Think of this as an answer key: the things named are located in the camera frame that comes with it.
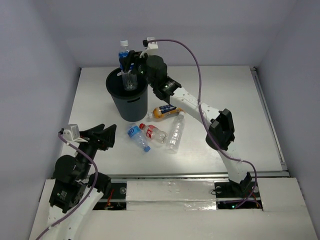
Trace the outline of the dark blue label bottle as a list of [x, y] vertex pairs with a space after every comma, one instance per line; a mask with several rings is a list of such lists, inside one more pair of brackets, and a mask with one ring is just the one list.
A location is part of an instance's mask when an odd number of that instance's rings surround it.
[[118, 58], [119, 58], [119, 66], [121, 69], [123, 87], [126, 91], [133, 91], [137, 89], [138, 81], [137, 81], [137, 76], [132, 73], [134, 64], [131, 63], [129, 67], [127, 67], [124, 61], [124, 59], [126, 59], [129, 56], [129, 52], [130, 52], [130, 49], [129, 49], [128, 40], [121, 40]]

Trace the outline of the light blue label water bottle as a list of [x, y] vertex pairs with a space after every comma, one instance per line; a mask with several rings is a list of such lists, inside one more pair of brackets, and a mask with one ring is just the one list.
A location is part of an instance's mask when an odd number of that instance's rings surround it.
[[132, 123], [128, 126], [127, 135], [129, 138], [135, 142], [145, 153], [151, 150], [146, 137], [144, 136], [141, 129], [135, 124]]

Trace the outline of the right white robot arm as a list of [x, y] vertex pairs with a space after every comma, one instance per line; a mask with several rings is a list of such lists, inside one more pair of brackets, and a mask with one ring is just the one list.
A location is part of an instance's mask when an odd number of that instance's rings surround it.
[[231, 192], [235, 196], [246, 193], [252, 177], [241, 160], [233, 156], [236, 148], [232, 113], [228, 109], [212, 108], [191, 95], [180, 83], [168, 76], [168, 66], [158, 55], [131, 50], [120, 55], [119, 62], [124, 72], [131, 71], [146, 80], [158, 99], [181, 108], [203, 124], [207, 132], [206, 143], [218, 152], [225, 165]]

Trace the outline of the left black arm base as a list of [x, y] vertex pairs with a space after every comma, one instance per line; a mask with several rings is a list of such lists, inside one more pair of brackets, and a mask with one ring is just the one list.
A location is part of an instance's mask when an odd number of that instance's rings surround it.
[[96, 197], [100, 195], [101, 198], [108, 197], [112, 189], [111, 178], [103, 173], [97, 174], [97, 180], [95, 182], [94, 188], [91, 191], [89, 198]]

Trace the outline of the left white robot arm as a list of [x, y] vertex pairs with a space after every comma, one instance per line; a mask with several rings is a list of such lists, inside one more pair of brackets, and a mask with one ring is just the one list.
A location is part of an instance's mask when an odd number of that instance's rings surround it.
[[75, 154], [62, 155], [55, 162], [47, 226], [37, 239], [78, 239], [95, 205], [112, 193], [111, 178], [99, 172], [94, 158], [98, 151], [114, 146], [116, 130], [116, 124], [106, 127], [101, 123], [87, 130], [69, 124], [58, 132], [58, 138]]

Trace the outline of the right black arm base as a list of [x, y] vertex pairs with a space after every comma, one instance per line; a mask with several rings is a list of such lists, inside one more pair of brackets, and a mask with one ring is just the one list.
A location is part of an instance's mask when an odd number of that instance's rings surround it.
[[244, 198], [247, 196], [251, 183], [215, 182], [215, 196], [218, 199]]

